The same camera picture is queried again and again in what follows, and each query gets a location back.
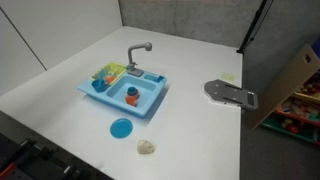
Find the light blue toy sink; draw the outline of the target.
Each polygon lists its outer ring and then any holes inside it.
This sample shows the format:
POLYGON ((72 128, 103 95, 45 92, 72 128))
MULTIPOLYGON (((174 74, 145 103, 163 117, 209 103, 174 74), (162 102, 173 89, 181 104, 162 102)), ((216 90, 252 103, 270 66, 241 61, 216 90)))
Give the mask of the light blue toy sink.
POLYGON ((81 82, 77 89, 97 101, 144 118, 163 90, 167 78, 148 71, 145 71, 141 77, 135 77, 129 75, 126 71, 115 82, 109 84, 109 87, 104 92, 96 92, 91 86, 93 81, 89 77, 81 82), (125 97, 128 95, 127 90, 129 87, 135 87, 138 90, 136 106, 126 103, 125 97))

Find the orange toy cup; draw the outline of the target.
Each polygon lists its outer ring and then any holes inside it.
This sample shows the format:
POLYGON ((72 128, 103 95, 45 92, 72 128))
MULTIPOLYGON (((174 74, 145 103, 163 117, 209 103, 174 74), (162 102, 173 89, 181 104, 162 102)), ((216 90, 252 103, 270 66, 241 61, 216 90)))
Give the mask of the orange toy cup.
POLYGON ((126 103, 131 105, 131 106, 136 106, 137 105, 137 100, 135 96, 129 96, 127 95, 125 97, 126 103))

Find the grey toy faucet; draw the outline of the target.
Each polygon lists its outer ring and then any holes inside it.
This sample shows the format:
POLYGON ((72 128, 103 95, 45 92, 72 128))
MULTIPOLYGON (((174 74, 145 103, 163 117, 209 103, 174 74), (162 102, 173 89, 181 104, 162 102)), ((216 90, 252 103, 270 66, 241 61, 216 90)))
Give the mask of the grey toy faucet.
POLYGON ((137 62, 134 59, 134 53, 139 49, 144 49, 145 51, 150 52, 153 49, 153 45, 151 42, 145 42, 142 44, 132 45, 128 48, 129 64, 127 65, 127 71, 129 75, 135 77, 141 77, 144 73, 142 69, 137 68, 137 62))

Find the yellow-green dish rack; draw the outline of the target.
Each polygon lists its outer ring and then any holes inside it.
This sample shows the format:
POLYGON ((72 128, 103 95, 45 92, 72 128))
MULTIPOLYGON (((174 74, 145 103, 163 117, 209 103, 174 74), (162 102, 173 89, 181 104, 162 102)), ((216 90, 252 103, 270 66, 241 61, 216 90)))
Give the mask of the yellow-green dish rack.
POLYGON ((91 80, 101 79, 101 78, 111 78, 113 80, 111 83, 115 82, 118 78, 120 78, 125 72, 127 68, 125 65, 117 63, 117 62, 109 62, 108 64, 104 65, 102 68, 97 70, 90 76, 91 80))

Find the orange toy plate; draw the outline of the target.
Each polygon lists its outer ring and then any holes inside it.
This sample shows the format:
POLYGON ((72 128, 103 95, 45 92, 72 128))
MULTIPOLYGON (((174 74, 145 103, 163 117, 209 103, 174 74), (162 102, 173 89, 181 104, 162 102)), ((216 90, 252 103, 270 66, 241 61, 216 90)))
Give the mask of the orange toy plate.
POLYGON ((115 79, 116 79, 116 76, 106 76, 104 78, 105 83, 107 83, 107 84, 111 84, 115 79))

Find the blue round plate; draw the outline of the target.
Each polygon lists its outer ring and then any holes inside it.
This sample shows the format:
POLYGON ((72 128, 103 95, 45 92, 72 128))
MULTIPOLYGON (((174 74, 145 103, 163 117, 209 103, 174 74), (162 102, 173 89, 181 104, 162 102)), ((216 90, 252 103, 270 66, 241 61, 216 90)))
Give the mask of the blue round plate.
POLYGON ((110 126, 110 133, 114 138, 123 139, 131 134, 133 130, 132 122, 127 118, 120 118, 110 126))

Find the grey metal mounting plate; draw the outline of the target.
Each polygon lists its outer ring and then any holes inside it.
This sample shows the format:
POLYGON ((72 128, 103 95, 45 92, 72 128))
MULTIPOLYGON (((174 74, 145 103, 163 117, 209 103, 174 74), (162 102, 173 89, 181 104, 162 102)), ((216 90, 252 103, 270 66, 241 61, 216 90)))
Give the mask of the grey metal mounting plate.
POLYGON ((216 79, 203 86, 204 93, 213 101, 255 110, 258 108, 258 96, 249 90, 216 79))

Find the small yellow sticker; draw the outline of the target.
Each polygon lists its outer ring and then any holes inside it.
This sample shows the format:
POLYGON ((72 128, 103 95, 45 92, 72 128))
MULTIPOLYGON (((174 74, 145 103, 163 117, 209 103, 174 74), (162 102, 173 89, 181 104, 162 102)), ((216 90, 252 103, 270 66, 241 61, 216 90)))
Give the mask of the small yellow sticker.
POLYGON ((228 81, 233 81, 234 80, 234 75, 232 75, 232 74, 222 74, 222 79, 228 80, 228 81))

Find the black tripod pole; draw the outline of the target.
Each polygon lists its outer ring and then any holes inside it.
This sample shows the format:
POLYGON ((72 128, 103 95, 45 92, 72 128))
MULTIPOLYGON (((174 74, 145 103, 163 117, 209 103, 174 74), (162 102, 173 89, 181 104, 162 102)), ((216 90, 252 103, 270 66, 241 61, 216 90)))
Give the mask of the black tripod pole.
POLYGON ((274 0, 262 0, 259 8, 255 12, 254 18, 245 34, 245 37, 237 50, 239 54, 244 54, 246 48, 254 41, 255 36, 259 32, 274 0))

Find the wooden toy shelf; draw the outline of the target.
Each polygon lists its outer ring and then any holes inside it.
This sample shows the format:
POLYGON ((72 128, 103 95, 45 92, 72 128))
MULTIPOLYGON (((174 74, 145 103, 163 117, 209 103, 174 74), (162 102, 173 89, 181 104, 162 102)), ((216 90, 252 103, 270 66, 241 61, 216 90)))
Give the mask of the wooden toy shelf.
POLYGON ((259 98, 247 126, 271 130, 319 144, 319 57, 304 45, 259 98))

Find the black equipment foreground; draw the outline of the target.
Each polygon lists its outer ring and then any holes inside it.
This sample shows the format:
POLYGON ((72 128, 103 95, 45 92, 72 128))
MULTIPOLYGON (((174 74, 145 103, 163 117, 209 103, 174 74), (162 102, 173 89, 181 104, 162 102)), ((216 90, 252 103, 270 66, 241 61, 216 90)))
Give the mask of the black equipment foreground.
POLYGON ((20 144, 0 134, 0 180, 90 180, 92 173, 53 157, 27 138, 20 144))

